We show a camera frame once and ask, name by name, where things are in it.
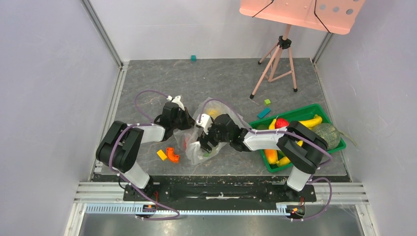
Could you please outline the clear plastic bag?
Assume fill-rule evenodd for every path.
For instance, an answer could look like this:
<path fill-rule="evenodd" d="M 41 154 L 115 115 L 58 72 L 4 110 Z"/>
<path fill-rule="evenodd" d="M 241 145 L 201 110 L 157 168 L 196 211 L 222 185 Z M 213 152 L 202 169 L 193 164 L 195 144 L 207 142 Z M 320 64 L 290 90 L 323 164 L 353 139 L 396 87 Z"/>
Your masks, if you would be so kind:
<path fill-rule="evenodd" d="M 174 138 L 181 151 L 193 165 L 215 157 L 225 145 L 238 143 L 249 124 L 226 102 L 207 98 L 192 116 L 195 124 L 187 130 L 176 131 Z"/>

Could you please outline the orange yellow mango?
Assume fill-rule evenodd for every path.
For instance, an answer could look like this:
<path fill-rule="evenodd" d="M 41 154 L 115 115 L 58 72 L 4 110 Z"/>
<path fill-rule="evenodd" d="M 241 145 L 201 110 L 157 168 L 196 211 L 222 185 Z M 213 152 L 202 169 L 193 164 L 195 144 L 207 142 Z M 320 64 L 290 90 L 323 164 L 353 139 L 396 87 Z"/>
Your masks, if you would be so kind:
<path fill-rule="evenodd" d="M 277 164 L 277 162 L 278 162 L 278 152 L 277 152 L 277 150 L 264 149 L 264 155 L 265 155 L 265 158 L 266 158 L 267 162 L 270 165 Z"/>

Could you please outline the single yellow banana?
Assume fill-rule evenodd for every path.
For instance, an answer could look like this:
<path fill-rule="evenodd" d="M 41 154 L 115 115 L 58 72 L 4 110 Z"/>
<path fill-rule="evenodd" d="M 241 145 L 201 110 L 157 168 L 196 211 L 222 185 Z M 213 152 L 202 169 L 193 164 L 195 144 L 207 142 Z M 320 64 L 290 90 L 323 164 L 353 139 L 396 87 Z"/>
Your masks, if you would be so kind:
<path fill-rule="evenodd" d="M 268 126 L 268 130 L 274 130 L 277 119 L 274 118 Z"/>

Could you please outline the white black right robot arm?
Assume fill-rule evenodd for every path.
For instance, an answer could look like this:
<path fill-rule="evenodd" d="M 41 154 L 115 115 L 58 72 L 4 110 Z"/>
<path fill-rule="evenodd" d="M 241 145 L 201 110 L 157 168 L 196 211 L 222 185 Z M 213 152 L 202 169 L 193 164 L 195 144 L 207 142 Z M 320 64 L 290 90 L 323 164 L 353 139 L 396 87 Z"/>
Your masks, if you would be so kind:
<path fill-rule="evenodd" d="M 196 145 L 205 152 L 212 152 L 219 144 L 227 143 L 239 152 L 262 149 L 280 150 L 293 164 L 286 180 L 284 195 L 291 201 L 304 194 L 304 187 L 319 168 L 322 158 L 327 155 L 327 142 L 298 121 L 272 130 L 241 128 L 228 114 L 212 119 L 201 114 L 196 125 L 203 132 Z"/>

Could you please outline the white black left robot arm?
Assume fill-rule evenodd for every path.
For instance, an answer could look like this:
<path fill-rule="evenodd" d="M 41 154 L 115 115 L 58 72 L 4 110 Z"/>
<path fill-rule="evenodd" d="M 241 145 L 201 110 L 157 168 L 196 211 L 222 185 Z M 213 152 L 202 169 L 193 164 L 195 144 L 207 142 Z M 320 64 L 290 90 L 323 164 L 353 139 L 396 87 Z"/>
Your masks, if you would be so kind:
<path fill-rule="evenodd" d="M 114 121 L 101 140 L 95 158 L 136 186 L 135 193 L 146 201 L 154 196 L 154 186 L 150 184 L 152 177 L 137 163 L 140 146 L 166 141 L 177 129 L 188 130 L 194 125 L 195 120 L 185 106 L 167 102 L 151 123 Z"/>

